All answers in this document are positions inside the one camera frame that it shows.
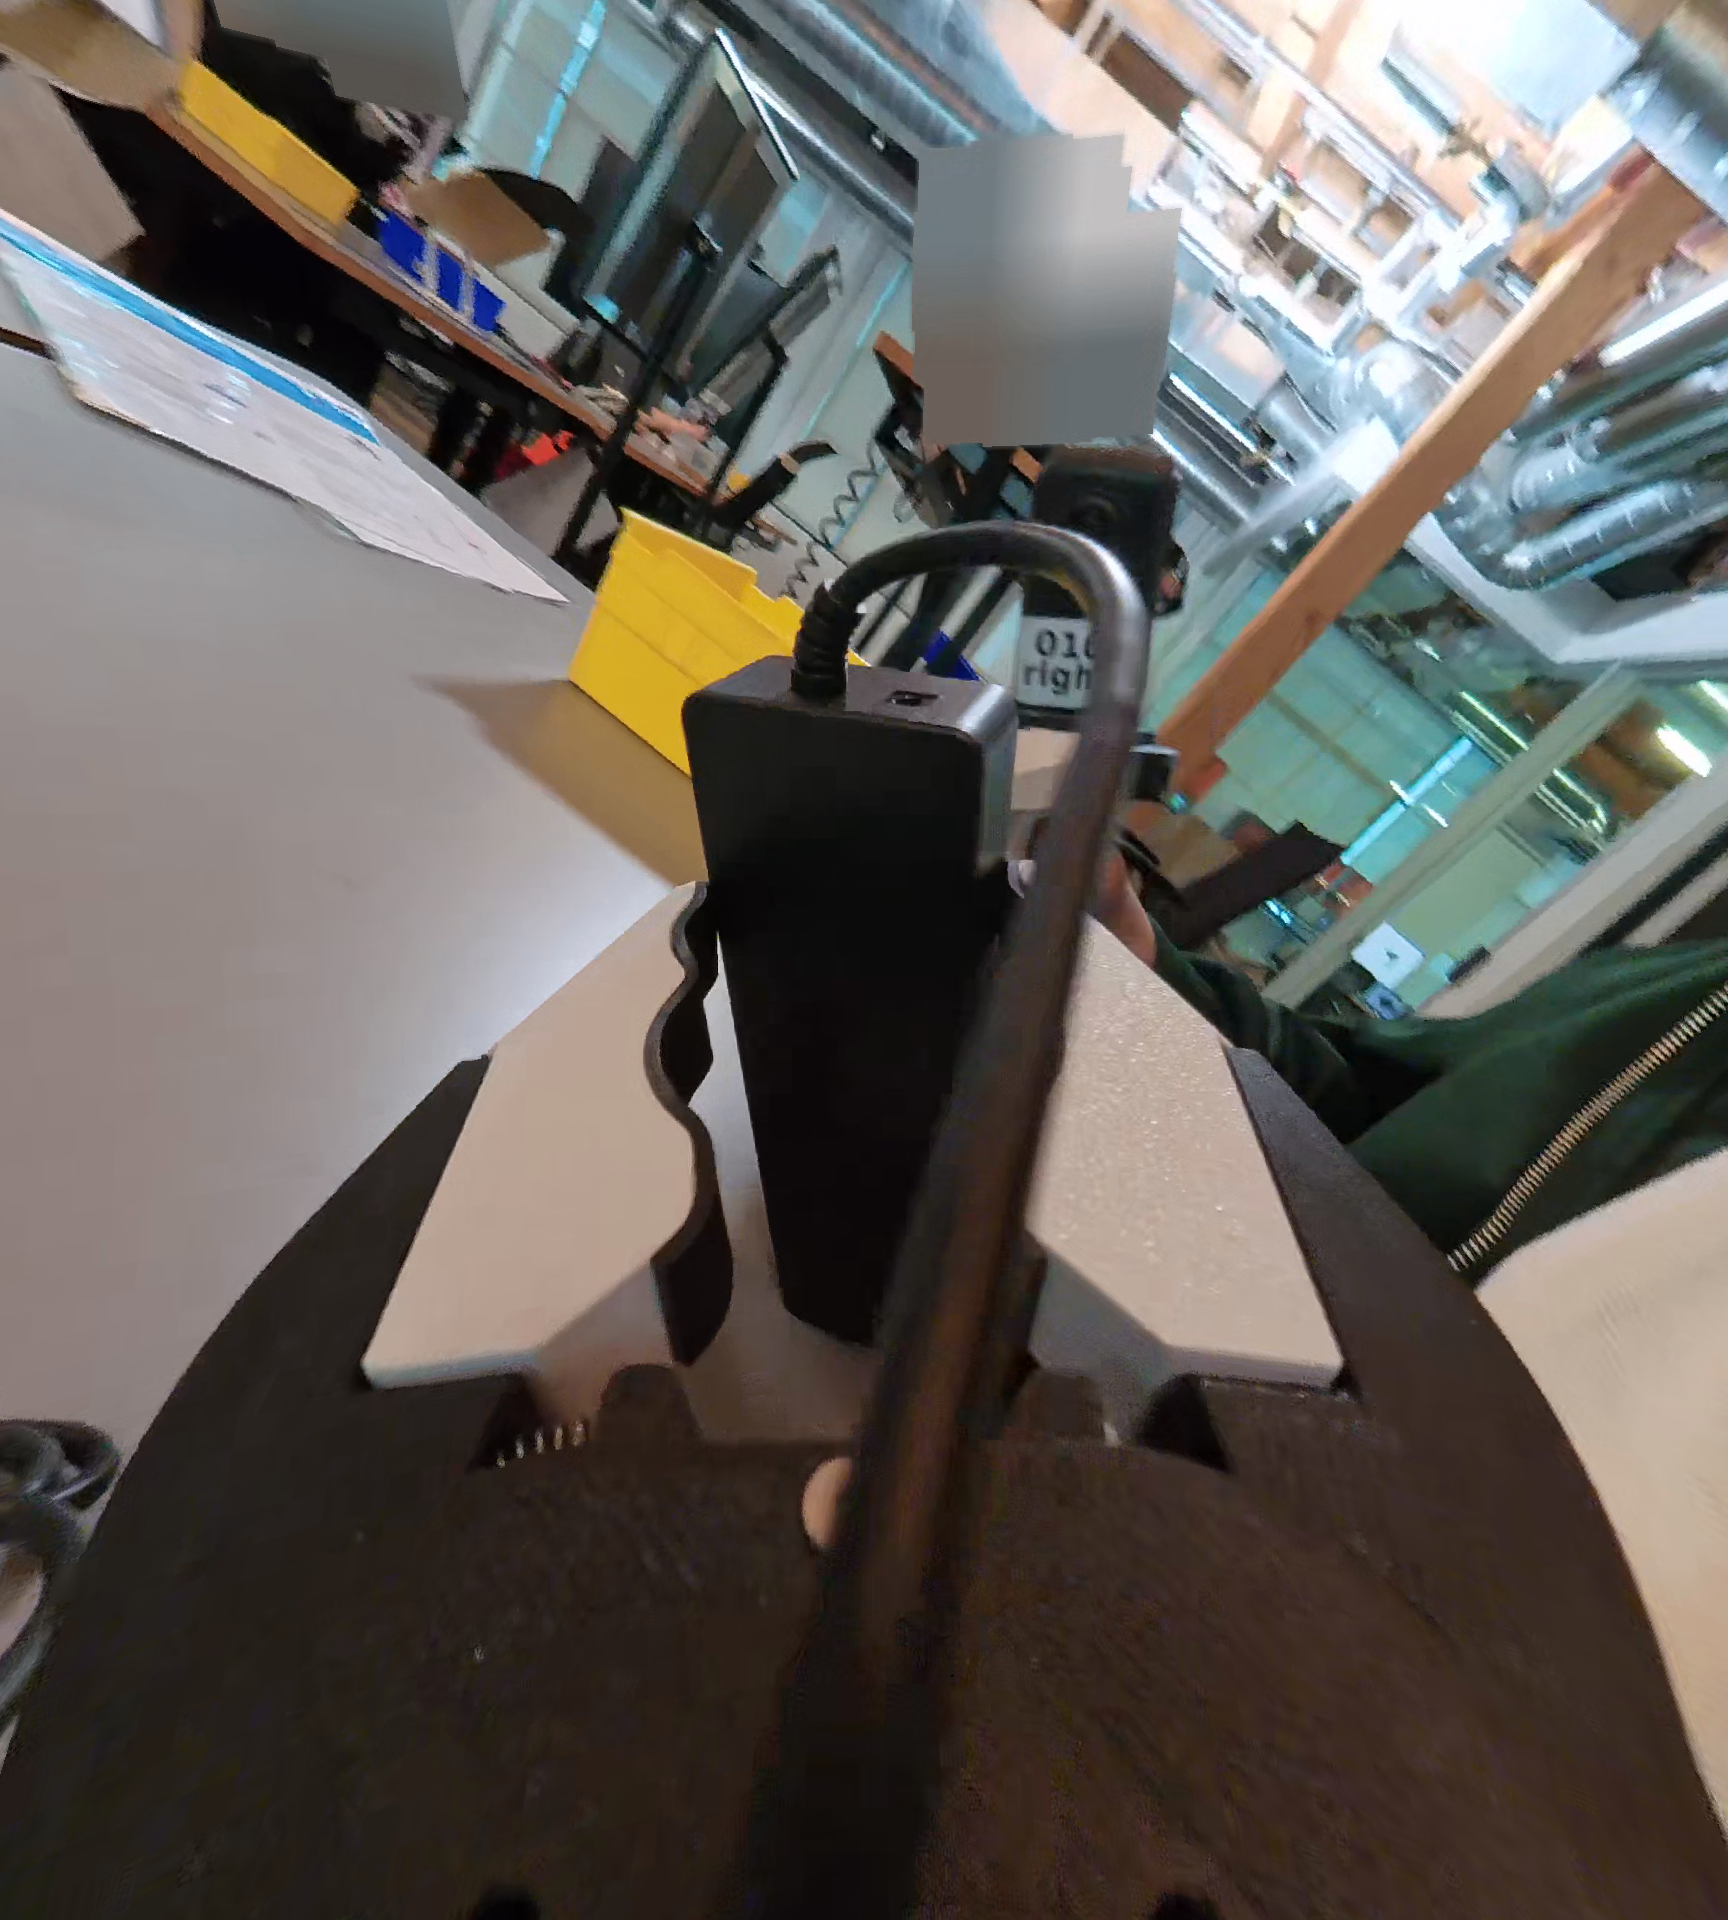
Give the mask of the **person's right hand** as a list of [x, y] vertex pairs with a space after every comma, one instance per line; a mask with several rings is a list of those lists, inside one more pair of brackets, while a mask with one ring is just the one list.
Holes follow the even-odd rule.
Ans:
[[1135, 884], [1135, 874], [1119, 852], [1100, 860], [1089, 918], [1114, 931], [1123, 948], [1136, 956], [1142, 969], [1162, 971], [1162, 931]]

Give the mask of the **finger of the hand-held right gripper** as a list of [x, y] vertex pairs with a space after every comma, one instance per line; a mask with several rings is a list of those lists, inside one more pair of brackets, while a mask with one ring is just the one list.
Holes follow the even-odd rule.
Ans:
[[1013, 884], [1035, 874], [1035, 838], [1080, 747], [1076, 731], [1022, 728], [1013, 755]]

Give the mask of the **person in green jacket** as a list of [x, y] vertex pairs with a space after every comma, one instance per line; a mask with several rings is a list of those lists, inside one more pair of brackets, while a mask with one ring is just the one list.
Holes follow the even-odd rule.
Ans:
[[1467, 1147], [1391, 1188], [1572, 1438], [1728, 1834], [1728, 939], [1443, 1016]]

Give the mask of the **person's right forearm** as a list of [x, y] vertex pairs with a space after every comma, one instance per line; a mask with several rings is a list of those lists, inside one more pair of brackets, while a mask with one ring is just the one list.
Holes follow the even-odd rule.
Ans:
[[1154, 931], [1154, 971], [1221, 1041], [1259, 1053], [1391, 1188], [1418, 1186], [1427, 1160], [1467, 1147], [1447, 1080], [1447, 1020], [1290, 1009], [1239, 969], [1182, 952], [1164, 931]]

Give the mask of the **yellow plastic bin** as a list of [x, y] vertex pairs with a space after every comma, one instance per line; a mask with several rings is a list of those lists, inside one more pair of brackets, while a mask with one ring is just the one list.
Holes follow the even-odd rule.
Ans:
[[197, 129], [213, 148], [230, 150], [280, 198], [296, 202], [320, 225], [344, 225], [358, 205], [358, 187], [328, 160], [306, 148], [274, 117], [258, 112], [230, 81], [203, 63], [179, 69], [179, 119]]
[[798, 620], [748, 564], [627, 509], [572, 685], [692, 778], [684, 702], [757, 659], [788, 659]]

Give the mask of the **printed paper sheet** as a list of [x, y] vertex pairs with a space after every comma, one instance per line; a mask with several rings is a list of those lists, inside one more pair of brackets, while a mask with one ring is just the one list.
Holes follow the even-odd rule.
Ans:
[[0, 274], [86, 408], [245, 472], [377, 553], [500, 595], [566, 601], [419, 476], [368, 410], [296, 365], [144, 296], [7, 209]]

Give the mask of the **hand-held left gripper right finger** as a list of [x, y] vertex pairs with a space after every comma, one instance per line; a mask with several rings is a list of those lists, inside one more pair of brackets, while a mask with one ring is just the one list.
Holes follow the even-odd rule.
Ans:
[[1109, 1438], [1182, 1377], [1321, 1391], [1342, 1373], [1228, 1041], [1093, 922], [1023, 1226], [1028, 1351], [1100, 1391]]

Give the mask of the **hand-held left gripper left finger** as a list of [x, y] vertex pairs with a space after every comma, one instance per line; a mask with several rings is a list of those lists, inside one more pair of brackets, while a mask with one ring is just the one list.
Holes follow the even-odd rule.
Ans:
[[705, 890], [676, 884], [508, 1028], [377, 1316], [368, 1383], [606, 1383], [733, 1307], [705, 1118]]

